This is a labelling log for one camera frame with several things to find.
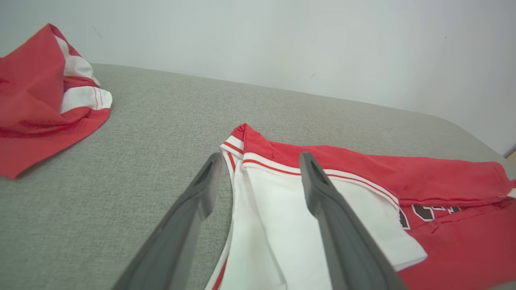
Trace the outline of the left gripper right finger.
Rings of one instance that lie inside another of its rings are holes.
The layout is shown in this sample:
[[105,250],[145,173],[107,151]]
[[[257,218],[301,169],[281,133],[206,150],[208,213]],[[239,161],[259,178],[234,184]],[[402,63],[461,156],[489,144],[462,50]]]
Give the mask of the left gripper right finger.
[[316,158],[299,156],[310,213],[318,220],[334,290],[404,290],[405,283]]

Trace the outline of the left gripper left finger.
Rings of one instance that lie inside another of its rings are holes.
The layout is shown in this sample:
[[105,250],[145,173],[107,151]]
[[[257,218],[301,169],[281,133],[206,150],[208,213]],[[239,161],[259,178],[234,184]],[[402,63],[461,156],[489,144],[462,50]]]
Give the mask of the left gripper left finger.
[[222,154],[212,154],[115,283],[114,290],[184,290],[200,225],[214,209]]

